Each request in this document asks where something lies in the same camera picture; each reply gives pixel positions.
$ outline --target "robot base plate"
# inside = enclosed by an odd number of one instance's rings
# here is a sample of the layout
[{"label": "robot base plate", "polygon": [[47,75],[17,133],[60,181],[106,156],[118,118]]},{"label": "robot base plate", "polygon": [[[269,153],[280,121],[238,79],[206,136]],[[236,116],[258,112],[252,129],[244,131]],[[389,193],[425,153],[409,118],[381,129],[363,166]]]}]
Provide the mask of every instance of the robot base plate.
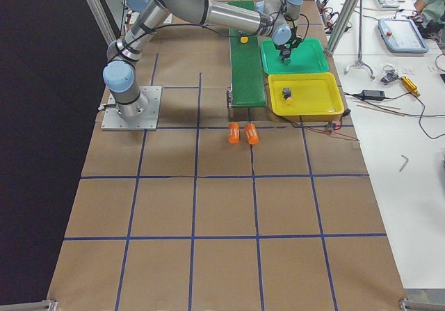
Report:
[{"label": "robot base plate", "polygon": [[[115,108],[105,110],[104,120],[102,121],[102,130],[104,131],[129,131],[129,130],[148,130],[155,131],[158,125],[159,106],[161,104],[162,86],[141,86],[141,94],[148,99],[148,105],[145,112],[133,120],[124,120],[118,114]],[[110,95],[107,104],[114,104],[115,100]]]}]

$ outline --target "green tray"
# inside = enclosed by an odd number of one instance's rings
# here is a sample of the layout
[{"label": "green tray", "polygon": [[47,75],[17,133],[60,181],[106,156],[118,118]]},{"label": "green tray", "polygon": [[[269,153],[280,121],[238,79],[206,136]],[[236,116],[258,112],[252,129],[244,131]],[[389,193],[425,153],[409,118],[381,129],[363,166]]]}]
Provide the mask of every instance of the green tray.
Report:
[{"label": "green tray", "polygon": [[276,50],[272,40],[264,40],[261,44],[261,59],[264,72],[267,74],[322,73],[329,71],[323,47],[316,38],[305,38],[296,49],[292,50],[289,64],[282,62],[280,51]]}]

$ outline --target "orange cup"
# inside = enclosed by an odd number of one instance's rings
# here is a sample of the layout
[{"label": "orange cup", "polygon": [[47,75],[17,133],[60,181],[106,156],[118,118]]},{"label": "orange cup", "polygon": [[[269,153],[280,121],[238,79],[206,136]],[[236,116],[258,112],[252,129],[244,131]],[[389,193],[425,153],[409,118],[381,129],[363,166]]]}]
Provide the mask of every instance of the orange cup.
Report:
[{"label": "orange cup", "polygon": [[229,137],[227,141],[231,144],[237,144],[239,142],[239,124],[232,122],[229,124]]},{"label": "orange cup", "polygon": [[244,127],[245,135],[248,137],[248,142],[251,145],[255,145],[259,142],[257,128],[253,123],[249,123]]}]

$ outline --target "small metal part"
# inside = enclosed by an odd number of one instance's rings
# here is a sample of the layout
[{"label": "small metal part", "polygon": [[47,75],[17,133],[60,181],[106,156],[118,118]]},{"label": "small metal part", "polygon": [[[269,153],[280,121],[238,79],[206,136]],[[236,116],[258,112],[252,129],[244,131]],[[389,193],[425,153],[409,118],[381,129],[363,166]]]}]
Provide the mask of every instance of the small metal part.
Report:
[{"label": "small metal part", "polygon": [[292,91],[289,87],[283,88],[283,98],[287,99],[289,97],[292,97]]},{"label": "small metal part", "polygon": [[387,85],[399,79],[396,69],[394,69],[394,67],[392,67],[391,65],[384,66],[383,71],[385,71],[385,76],[381,78],[380,82],[384,85]]},{"label": "small metal part", "polygon": [[408,164],[408,162],[410,161],[408,159],[408,157],[404,156],[403,154],[402,154],[402,158],[405,159],[405,162],[403,163],[402,167],[400,167],[400,169],[398,170],[399,172],[401,172],[405,168],[405,166]]},{"label": "small metal part", "polygon": [[234,94],[232,92],[232,88],[228,88],[225,92],[225,98],[227,103],[227,108],[231,108],[234,103]]}]

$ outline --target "grid of blue lines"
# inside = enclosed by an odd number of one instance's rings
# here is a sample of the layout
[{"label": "grid of blue lines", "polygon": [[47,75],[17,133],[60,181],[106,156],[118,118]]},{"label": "grid of blue lines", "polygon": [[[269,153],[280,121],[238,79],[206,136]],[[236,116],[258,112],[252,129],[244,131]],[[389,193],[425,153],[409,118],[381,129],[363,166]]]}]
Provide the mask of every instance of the grid of blue lines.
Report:
[{"label": "grid of blue lines", "polygon": [[[156,66],[158,64],[159,55],[156,55],[155,63],[154,63],[154,69],[152,73],[152,79],[151,79],[151,85],[154,83],[154,75],[156,73]],[[179,87],[169,87],[165,86],[164,88],[179,88]],[[190,177],[193,178],[193,210],[192,210],[192,228],[191,228],[191,236],[166,236],[166,237],[157,237],[157,236],[131,236],[131,227],[133,223],[133,217],[134,217],[134,210],[136,207],[136,198],[138,194],[138,184],[140,179],[145,178],[153,178],[153,179],[162,179],[162,178],[170,178],[170,177],[177,177],[177,176],[143,176],[140,175],[141,172],[141,166],[143,161],[143,155],[144,155],[144,148],[145,148],[145,142],[148,136],[147,131],[143,134],[143,140],[142,140],[142,147],[140,149],[140,157],[138,162],[138,172],[136,176],[88,176],[88,177],[82,177],[82,179],[135,179],[135,189],[133,193],[133,202],[131,205],[131,213],[129,218],[129,224],[128,224],[128,230],[126,236],[121,237],[66,237],[66,241],[86,241],[86,240],[122,240],[126,241],[125,243],[125,249],[124,249],[124,257],[122,260],[122,268],[120,273],[120,281],[118,285],[118,292],[115,302],[115,311],[119,310],[119,304],[120,304],[120,296],[122,292],[122,283],[124,281],[124,275],[125,275],[125,267],[127,263],[127,255],[128,255],[128,249],[129,249],[129,243],[131,240],[190,240],[191,241],[191,256],[190,256],[190,273],[189,273],[189,286],[188,286],[188,311],[192,311],[192,302],[193,302],[193,267],[194,267],[194,252],[195,252],[195,240],[200,239],[254,239],[256,240],[257,245],[257,265],[258,265],[258,279],[259,279],[259,296],[260,296],[260,303],[261,303],[261,311],[265,311],[265,303],[264,303],[264,291],[263,291],[263,278],[262,278],[262,272],[261,272],[261,247],[260,247],[260,240],[261,239],[298,239],[298,238],[320,238],[322,247],[323,247],[323,253],[325,258],[325,265],[326,265],[326,271],[327,271],[327,277],[330,284],[330,291],[332,295],[332,301],[334,305],[334,310],[339,311],[338,305],[337,305],[337,298],[335,294],[335,288],[334,283],[332,280],[332,274],[330,269],[330,261],[327,254],[327,246],[325,240],[327,238],[342,238],[342,237],[385,237],[385,233],[361,233],[361,234],[325,234],[323,231],[323,224],[321,219],[321,213],[320,208],[318,205],[318,198],[317,198],[317,192],[316,187],[314,183],[314,179],[318,177],[368,177],[367,174],[313,174],[312,172],[312,166],[311,166],[311,160],[309,158],[309,148],[307,144],[306,139],[306,130],[304,128],[299,128],[302,132],[302,139],[304,142],[305,147],[305,153],[306,153],[306,159],[307,159],[307,165],[309,168],[309,174],[301,174],[301,175],[256,175],[254,171],[254,150],[253,147],[250,146],[250,163],[251,163],[251,175],[242,175],[242,176],[233,176],[233,175],[218,175],[218,176],[205,176],[205,177],[198,177],[197,175],[197,167],[198,167],[198,153],[199,153],[199,139],[200,139],[200,130],[201,129],[225,129],[223,127],[201,127],[200,126],[200,103],[201,103],[201,90],[202,90],[202,75],[200,74],[199,78],[199,84],[198,86],[187,86],[187,87],[181,87],[181,88],[195,88],[198,89],[198,98],[197,98],[197,124],[196,127],[159,127],[158,129],[196,129],[196,142],[195,142],[195,165],[194,165],[194,175],[191,176],[182,176],[182,177]],[[260,129],[270,129],[270,128],[276,128],[276,129],[283,129],[286,127],[259,127]],[[316,208],[316,215],[318,219],[318,227],[320,230],[319,234],[295,234],[295,235],[260,235],[259,234],[259,223],[258,223],[258,206],[257,206],[257,192],[256,192],[256,179],[259,178],[271,178],[271,177],[308,177],[311,181],[311,187],[312,192],[314,196],[314,204]],[[196,218],[196,191],[197,191],[197,180],[199,178],[220,178],[220,179],[227,179],[227,178],[248,178],[252,179],[252,192],[253,192],[253,205],[254,205],[254,222],[255,222],[255,235],[245,235],[245,236],[196,236],[195,235],[195,218]]]}]

